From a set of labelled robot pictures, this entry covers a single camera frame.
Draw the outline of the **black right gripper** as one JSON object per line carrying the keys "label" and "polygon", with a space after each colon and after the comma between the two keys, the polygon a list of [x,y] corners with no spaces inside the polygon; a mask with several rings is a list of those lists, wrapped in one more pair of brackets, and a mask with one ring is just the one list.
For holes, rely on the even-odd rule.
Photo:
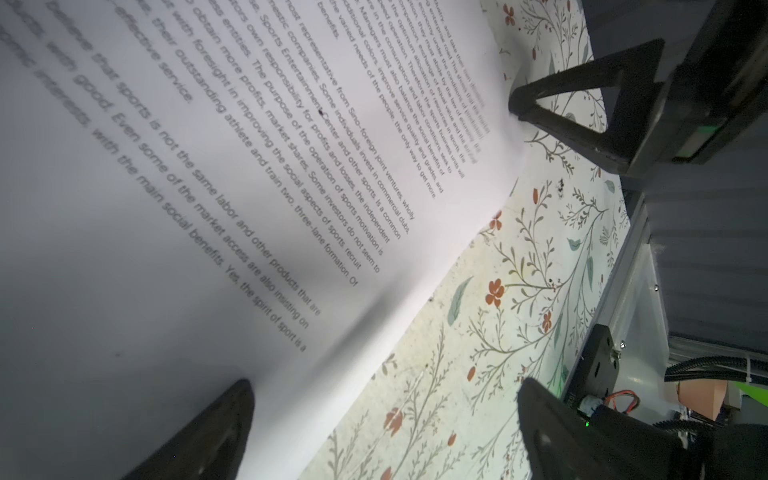
{"label": "black right gripper", "polygon": [[511,90],[535,128],[526,143],[567,172],[578,155],[641,178],[662,163],[702,165],[767,111],[767,3],[717,1],[662,82],[665,41],[650,40]]}

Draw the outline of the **printed paper sheet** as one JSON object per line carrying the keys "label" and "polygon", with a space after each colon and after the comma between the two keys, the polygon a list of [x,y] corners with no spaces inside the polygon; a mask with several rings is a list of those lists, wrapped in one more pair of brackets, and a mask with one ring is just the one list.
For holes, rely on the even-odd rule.
{"label": "printed paper sheet", "polygon": [[1,475],[118,479],[234,383],[295,479],[521,166],[476,1],[5,1]]}

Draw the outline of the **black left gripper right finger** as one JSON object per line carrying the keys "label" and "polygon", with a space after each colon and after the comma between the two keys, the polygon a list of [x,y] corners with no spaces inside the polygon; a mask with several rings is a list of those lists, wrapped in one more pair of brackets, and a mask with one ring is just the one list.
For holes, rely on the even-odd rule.
{"label": "black left gripper right finger", "polygon": [[520,432],[533,479],[640,479],[642,470],[618,446],[587,426],[538,381],[517,395]]}

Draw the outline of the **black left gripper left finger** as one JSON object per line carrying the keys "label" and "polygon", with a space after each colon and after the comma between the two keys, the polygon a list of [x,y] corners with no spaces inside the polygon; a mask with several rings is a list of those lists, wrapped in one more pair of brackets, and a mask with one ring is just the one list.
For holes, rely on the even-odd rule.
{"label": "black left gripper left finger", "polygon": [[236,381],[125,477],[235,479],[244,457],[254,408],[251,383],[246,379]]}

